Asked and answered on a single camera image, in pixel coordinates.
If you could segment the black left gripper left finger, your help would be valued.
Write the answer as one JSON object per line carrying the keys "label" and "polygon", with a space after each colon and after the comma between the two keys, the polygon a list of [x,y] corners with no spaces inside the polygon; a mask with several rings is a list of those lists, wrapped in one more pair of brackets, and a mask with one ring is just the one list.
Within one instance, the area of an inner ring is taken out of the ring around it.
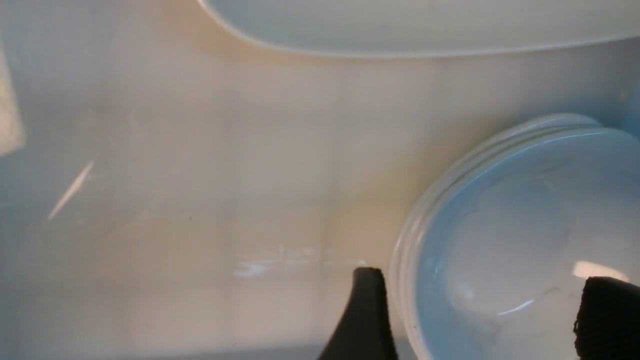
{"label": "black left gripper left finger", "polygon": [[379,268],[354,269],[349,300],[320,360],[397,360],[386,280]]}

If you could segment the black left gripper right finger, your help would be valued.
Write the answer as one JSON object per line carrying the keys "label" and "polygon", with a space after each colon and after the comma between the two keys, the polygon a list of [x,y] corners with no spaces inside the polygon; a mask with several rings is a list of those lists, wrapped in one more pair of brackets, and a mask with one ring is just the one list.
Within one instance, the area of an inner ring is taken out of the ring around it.
{"label": "black left gripper right finger", "polygon": [[581,360],[638,360],[640,288],[610,276],[590,276],[573,333]]}

